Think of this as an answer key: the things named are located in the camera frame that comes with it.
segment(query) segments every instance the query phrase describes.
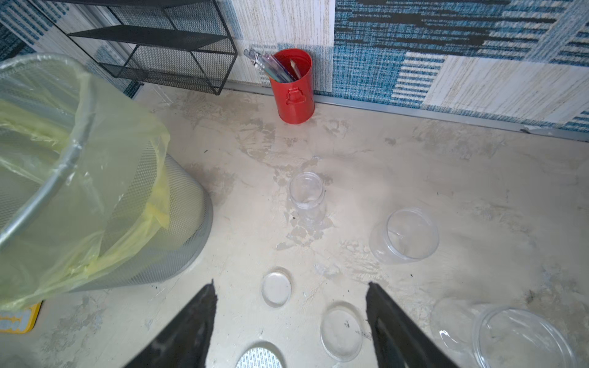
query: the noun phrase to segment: black mesh shelf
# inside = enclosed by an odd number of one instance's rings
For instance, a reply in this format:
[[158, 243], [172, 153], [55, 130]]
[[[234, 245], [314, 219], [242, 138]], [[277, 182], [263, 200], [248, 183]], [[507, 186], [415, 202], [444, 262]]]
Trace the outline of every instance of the black mesh shelf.
[[119, 74], [120, 78], [134, 79], [153, 84], [169, 85], [193, 91], [217, 94], [205, 78], [192, 77], [190, 75], [170, 74], [160, 71], [148, 71], [145, 69], [123, 68], [113, 64], [100, 64], [103, 68], [111, 73]]
[[107, 6], [120, 25], [68, 36], [135, 45], [126, 61], [94, 60], [115, 78], [218, 95], [237, 48], [216, 0], [69, 0]]
[[114, 25], [70, 33], [68, 36], [97, 38], [107, 41], [128, 42], [130, 44], [159, 46], [186, 51], [196, 51], [201, 47], [227, 38], [224, 35], [178, 31], [176, 29], [139, 27], [135, 25]]
[[124, 65], [100, 63], [116, 78], [193, 89], [218, 95], [235, 56], [137, 46]]
[[134, 6], [141, 8], [172, 8], [174, 6], [191, 5], [211, 0], [66, 0], [69, 4], [98, 6]]

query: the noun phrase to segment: red metal cup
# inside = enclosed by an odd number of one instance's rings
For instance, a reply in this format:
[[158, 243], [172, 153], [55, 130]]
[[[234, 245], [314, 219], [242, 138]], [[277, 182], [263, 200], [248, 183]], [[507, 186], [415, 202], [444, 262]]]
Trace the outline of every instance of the red metal cup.
[[315, 111], [311, 56], [301, 49], [289, 48], [275, 53], [274, 57], [292, 75], [296, 75], [290, 65], [293, 60], [301, 74], [301, 78], [292, 83], [279, 83], [270, 78], [278, 115], [289, 124], [300, 124], [309, 120]]

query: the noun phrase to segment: clear plastic cup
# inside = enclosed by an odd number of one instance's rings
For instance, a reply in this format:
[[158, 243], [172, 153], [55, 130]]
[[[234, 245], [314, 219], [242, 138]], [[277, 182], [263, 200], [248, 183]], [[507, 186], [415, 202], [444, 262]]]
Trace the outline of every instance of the clear plastic cup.
[[303, 224], [319, 225], [325, 217], [325, 188], [321, 178], [310, 172], [300, 173], [289, 183], [289, 197]]
[[393, 212], [370, 235], [372, 254], [382, 263], [407, 263], [431, 256], [438, 248], [438, 227], [419, 208]]
[[444, 298], [430, 327], [436, 344], [462, 366], [577, 367], [564, 336], [527, 310]]

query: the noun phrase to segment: yellow object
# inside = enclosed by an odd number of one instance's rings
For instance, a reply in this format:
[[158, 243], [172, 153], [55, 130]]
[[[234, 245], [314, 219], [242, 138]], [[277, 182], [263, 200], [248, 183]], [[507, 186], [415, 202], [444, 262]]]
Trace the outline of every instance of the yellow object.
[[0, 207], [24, 206], [68, 150], [81, 149], [47, 206], [0, 248], [0, 310], [95, 280], [169, 226], [169, 140], [153, 114], [71, 58], [0, 65]]
[[23, 311], [0, 310], [0, 332], [26, 333], [32, 330], [39, 315], [41, 303], [37, 303]]

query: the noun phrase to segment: plastic lid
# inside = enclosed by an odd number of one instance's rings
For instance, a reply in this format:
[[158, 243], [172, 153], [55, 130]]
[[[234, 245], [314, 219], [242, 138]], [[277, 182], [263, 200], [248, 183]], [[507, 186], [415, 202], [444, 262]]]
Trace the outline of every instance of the plastic lid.
[[281, 271], [270, 272], [262, 282], [262, 297], [270, 307], [278, 308], [290, 299], [292, 286], [288, 276]]
[[562, 334], [526, 310], [499, 307], [482, 313], [473, 337], [475, 357], [483, 368], [577, 366]]
[[354, 359], [362, 348], [362, 328], [352, 307], [338, 304], [321, 321], [321, 342], [325, 351], [340, 362]]

